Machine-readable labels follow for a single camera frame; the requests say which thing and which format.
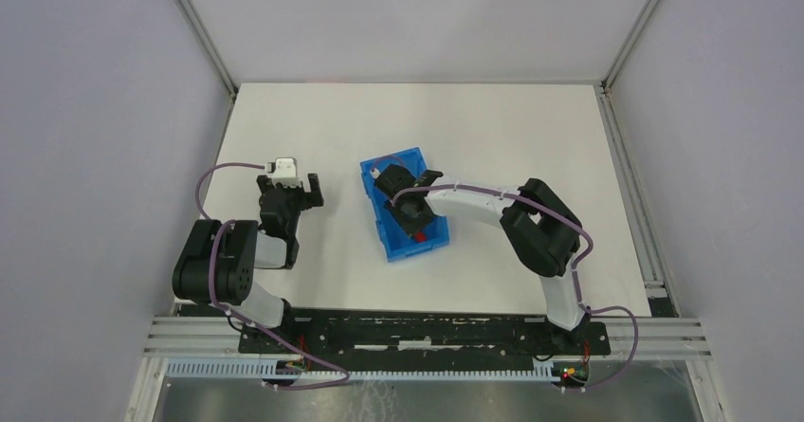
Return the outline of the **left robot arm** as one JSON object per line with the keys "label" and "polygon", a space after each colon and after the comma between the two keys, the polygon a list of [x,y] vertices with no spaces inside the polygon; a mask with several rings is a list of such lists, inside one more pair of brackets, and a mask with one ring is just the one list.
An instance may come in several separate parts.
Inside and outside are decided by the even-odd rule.
{"label": "left robot arm", "polygon": [[324,205],[318,175],[311,173],[307,180],[258,176],[260,218],[237,220],[224,229],[217,250],[212,248],[222,222],[196,221],[174,268],[176,298],[199,305],[218,301],[226,312],[247,322],[280,326],[290,304],[257,284],[255,271],[296,264],[301,214]]}

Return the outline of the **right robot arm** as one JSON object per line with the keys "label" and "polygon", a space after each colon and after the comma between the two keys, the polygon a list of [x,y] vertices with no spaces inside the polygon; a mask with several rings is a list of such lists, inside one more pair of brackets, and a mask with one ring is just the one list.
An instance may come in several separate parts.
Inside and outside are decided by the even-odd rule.
{"label": "right robot arm", "polygon": [[547,321],[565,331],[584,322],[574,272],[594,241],[544,181],[530,178],[513,188],[476,186],[434,170],[415,176],[393,163],[371,168],[368,175],[386,196],[384,208],[409,237],[442,217],[501,228],[520,263],[540,279]]}

